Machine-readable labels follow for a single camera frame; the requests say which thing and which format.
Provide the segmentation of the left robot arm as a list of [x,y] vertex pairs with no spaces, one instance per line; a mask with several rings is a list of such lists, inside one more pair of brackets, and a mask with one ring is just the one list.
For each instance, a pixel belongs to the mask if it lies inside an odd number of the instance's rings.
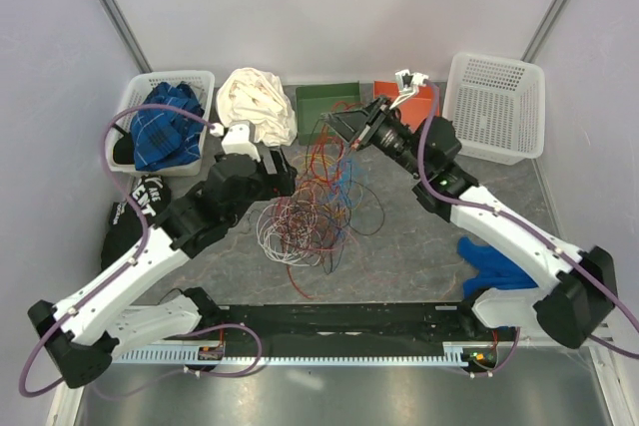
[[297,170],[281,150],[273,150],[271,157],[272,173],[263,157],[218,154],[207,178],[172,200],[98,277],[57,303],[40,300],[29,308],[38,345],[63,383],[85,386],[117,357],[157,340],[216,334],[222,311],[200,287],[131,315],[125,310],[151,285],[223,239],[254,203],[295,192]]

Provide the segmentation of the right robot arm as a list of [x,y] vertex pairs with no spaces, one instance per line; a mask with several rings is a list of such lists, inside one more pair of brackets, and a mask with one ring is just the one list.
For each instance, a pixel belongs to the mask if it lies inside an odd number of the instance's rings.
[[534,282],[528,289],[480,287],[456,317],[464,337],[480,339],[502,326],[538,327],[577,349],[613,310],[617,284],[610,253],[565,242],[500,202],[456,162],[461,143],[448,120],[431,115],[412,132],[387,97],[321,119],[353,149],[374,146],[417,176],[412,190],[425,210],[478,236]]

